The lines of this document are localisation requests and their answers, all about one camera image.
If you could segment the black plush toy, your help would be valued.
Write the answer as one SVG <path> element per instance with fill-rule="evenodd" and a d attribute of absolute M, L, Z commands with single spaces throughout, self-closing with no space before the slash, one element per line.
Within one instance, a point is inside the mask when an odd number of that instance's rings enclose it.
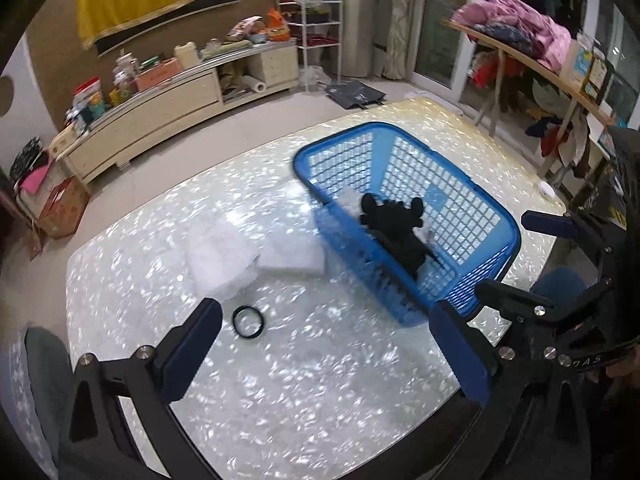
<path fill-rule="evenodd" d="M 413 197 L 406 205 L 401 200 L 379 200 L 372 195 L 375 203 L 371 206 L 362 200 L 362 209 L 369 214 L 364 227 L 410 278 L 415 282 L 418 280 L 419 271 L 428 259 L 442 266 L 424 231 L 423 200 Z"/>

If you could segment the grey fluffy cloth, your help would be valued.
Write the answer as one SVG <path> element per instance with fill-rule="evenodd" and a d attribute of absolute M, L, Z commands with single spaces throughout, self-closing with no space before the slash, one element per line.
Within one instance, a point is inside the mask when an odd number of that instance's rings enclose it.
<path fill-rule="evenodd" d="M 366 205 L 375 203 L 375 198 L 371 193 L 361 193 L 350 186 L 345 186 L 337 194 L 335 203 L 340 206 L 349 217 L 354 218 L 360 224 L 367 225 L 369 214 L 362 209 L 362 200 L 366 200 Z"/>

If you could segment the white quilted cloth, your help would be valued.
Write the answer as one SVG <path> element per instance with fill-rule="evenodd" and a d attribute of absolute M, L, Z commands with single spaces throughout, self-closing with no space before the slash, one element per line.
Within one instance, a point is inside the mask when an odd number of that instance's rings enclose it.
<path fill-rule="evenodd" d="M 265 236 L 257 266 L 269 272 L 322 275 L 326 272 L 326 253 L 312 233 L 275 230 Z"/>

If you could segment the white knitted towel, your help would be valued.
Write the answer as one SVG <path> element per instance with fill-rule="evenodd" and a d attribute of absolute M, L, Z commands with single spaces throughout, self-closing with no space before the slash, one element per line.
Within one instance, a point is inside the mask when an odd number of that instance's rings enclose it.
<path fill-rule="evenodd" d="M 256 280 L 258 254 L 258 247 L 224 217 L 196 220 L 186 236 L 186 261 L 198 296 L 221 304 Z"/>

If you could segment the small white round puck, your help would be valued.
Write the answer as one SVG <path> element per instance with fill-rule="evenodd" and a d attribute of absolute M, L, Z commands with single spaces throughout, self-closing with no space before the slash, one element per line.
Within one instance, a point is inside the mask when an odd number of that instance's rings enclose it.
<path fill-rule="evenodd" d="M 540 181 L 538 183 L 538 191 L 546 200 L 556 199 L 554 188 L 552 188 L 552 186 L 546 181 Z"/>

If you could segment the blue plastic laundry basket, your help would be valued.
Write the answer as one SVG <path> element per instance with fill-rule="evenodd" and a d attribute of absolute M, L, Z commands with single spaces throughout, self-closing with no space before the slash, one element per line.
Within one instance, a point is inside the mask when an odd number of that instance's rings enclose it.
<path fill-rule="evenodd" d="M 365 122 L 300 148 L 297 179 L 323 239 L 404 327 L 448 301 L 462 318 L 475 286 L 499 281 L 521 248 L 510 212 L 405 130 Z"/>

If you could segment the pink clothes pile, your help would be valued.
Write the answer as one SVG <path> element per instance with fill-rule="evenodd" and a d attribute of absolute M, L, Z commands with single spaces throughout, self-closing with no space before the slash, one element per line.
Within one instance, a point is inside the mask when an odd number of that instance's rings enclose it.
<path fill-rule="evenodd" d="M 531 42 L 538 63 L 552 72 L 561 70 L 572 37 L 548 15 L 521 0 L 478 0 L 454 11 L 450 21 L 466 27 L 506 25 L 522 32 Z"/>

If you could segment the cardboard box on floor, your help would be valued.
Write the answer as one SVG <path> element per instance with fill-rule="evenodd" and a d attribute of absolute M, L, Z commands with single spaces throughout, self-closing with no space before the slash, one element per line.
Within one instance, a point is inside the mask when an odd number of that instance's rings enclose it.
<path fill-rule="evenodd" d="M 90 195 L 78 177 L 69 177 L 52 188 L 38 218 L 38 226 L 54 240 L 73 235 L 89 203 Z"/>

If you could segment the dark floor mat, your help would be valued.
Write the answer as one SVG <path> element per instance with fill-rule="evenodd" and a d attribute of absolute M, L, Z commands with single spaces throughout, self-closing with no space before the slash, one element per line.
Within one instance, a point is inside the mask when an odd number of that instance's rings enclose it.
<path fill-rule="evenodd" d="M 330 84 L 324 91 L 326 95 L 344 110 L 366 110 L 372 105 L 382 105 L 386 94 L 375 88 L 363 84 L 358 80 L 349 81 L 347 84 Z"/>

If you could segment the pink stool cushion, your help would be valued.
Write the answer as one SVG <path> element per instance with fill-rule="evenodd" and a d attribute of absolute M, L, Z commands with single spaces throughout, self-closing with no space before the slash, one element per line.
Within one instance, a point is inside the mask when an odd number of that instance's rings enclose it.
<path fill-rule="evenodd" d="M 32 170 L 32 172 L 28 174 L 22 181 L 20 190 L 26 192 L 29 195 L 35 195 L 39 191 L 42 182 L 47 177 L 47 174 L 49 173 L 52 165 L 52 160 L 49 160 L 45 165 Z"/>

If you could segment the patterned beige curtain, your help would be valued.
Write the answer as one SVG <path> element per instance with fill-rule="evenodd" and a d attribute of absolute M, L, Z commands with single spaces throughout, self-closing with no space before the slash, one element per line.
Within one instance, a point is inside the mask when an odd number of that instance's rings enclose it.
<path fill-rule="evenodd" d="M 386 58 L 382 75 L 389 80 L 404 79 L 407 73 L 413 0 L 390 0 Z"/>

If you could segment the cream TV cabinet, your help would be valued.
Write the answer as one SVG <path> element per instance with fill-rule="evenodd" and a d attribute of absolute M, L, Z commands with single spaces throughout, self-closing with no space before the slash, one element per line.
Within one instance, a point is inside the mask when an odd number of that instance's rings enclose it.
<path fill-rule="evenodd" d="M 244 75 L 263 81 L 266 91 L 251 92 L 242 84 Z M 124 168 L 183 131 L 297 84 L 297 47 L 292 41 L 217 56 L 116 106 L 58 154 L 56 161 L 88 184 L 108 168 Z"/>

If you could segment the silver standing air conditioner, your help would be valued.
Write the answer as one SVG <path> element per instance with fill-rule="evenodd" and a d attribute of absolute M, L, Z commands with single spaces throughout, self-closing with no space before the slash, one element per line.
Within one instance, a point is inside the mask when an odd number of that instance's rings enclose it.
<path fill-rule="evenodd" d="M 375 0 L 343 0 L 342 74 L 367 77 L 372 66 Z"/>

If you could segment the white paper roll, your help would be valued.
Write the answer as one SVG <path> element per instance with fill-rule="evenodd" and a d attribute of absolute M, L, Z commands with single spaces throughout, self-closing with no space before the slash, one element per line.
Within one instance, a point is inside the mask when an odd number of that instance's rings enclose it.
<path fill-rule="evenodd" d="M 250 75 L 244 75 L 242 77 L 242 84 L 254 93 L 262 93 L 267 89 L 267 85 L 263 81 Z"/>

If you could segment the white metal shelf rack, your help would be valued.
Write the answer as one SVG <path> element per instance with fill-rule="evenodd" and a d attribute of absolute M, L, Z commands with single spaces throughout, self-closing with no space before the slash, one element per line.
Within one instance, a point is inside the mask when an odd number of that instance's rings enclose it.
<path fill-rule="evenodd" d="M 296 43 L 305 91 L 343 79 L 344 0 L 276 0 Z"/>

